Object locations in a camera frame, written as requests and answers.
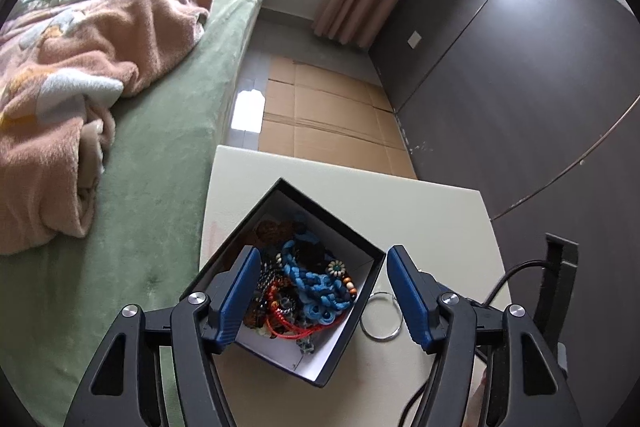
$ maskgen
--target open box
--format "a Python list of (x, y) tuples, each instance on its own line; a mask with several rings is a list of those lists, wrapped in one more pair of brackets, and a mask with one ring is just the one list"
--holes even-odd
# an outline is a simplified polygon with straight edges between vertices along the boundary
[(323, 387), (337, 367), (358, 325), (358, 320), (367, 304), (367, 297), (372, 292), (382, 269), (385, 253), (284, 179), (279, 179), (258, 201), (213, 254), (200, 271), (196, 282), (190, 285), (183, 296), (192, 291), (201, 291), (206, 287), (207, 273), (228, 269), (245, 246), (243, 238), (260, 221), (263, 219), (285, 221), (291, 219), (297, 212), (305, 215), (308, 229), (346, 264), (349, 276), (358, 289), (353, 306), (335, 327), (314, 334), (316, 349), (313, 353), (303, 355), (295, 342), (262, 337), (245, 325), (240, 326), (236, 343), (283, 371), (317, 387)]

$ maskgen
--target metal ring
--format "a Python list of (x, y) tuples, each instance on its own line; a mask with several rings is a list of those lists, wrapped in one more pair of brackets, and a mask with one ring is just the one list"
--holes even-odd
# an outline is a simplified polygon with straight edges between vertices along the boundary
[(364, 310), (363, 310), (362, 311), (363, 315), (360, 316), (360, 328), (362, 329), (362, 332), (365, 335), (367, 335), (367, 337), (369, 337), (372, 341), (376, 341), (376, 342), (392, 341), (394, 338), (396, 338), (400, 334), (400, 331), (402, 331), (402, 323), (404, 322), (404, 317), (402, 316), (402, 310), (400, 309), (400, 304), (398, 304), (398, 299), (396, 299), (396, 296), (393, 295), (393, 293), (391, 292), (383, 292), (383, 291), (373, 292), (367, 299), (367, 304), (365, 304), (364, 306), (365, 309), (367, 308), (367, 305), (369, 304), (369, 301), (371, 299), (379, 299), (381, 298), (380, 296), (382, 295), (388, 295), (391, 297), (392, 304), (396, 307), (396, 309), (398, 309), (398, 313), (400, 314), (400, 325), (396, 328), (396, 330), (393, 333), (391, 333), (390, 335), (387, 335), (386, 337), (377, 337), (375, 335), (372, 335), (371, 333), (369, 333), (369, 331), (367, 331), (367, 328), (364, 327), (364, 323), (362, 322), (362, 317), (364, 315)]

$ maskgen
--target cardboard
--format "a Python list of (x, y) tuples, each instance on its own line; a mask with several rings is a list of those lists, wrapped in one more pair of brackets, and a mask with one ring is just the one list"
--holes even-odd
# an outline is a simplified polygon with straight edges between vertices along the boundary
[(272, 57), (258, 149), (416, 179), (384, 90)]

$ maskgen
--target light switch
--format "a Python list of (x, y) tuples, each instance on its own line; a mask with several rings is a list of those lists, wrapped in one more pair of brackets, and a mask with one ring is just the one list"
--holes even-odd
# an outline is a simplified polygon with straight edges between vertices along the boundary
[(411, 46), (411, 49), (414, 50), (415, 47), (418, 45), (418, 42), (420, 42), (420, 39), (422, 37), (420, 36), (420, 33), (418, 32), (413, 32), (411, 34), (411, 37), (409, 37), (409, 40), (407, 41), (407, 43)]

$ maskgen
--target pink blanket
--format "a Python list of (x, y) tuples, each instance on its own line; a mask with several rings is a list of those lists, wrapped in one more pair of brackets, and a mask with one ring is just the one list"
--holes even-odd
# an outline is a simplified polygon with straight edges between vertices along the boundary
[(168, 73), (213, 0), (89, 0), (26, 14), (0, 36), (0, 254), (84, 237), (109, 108)]

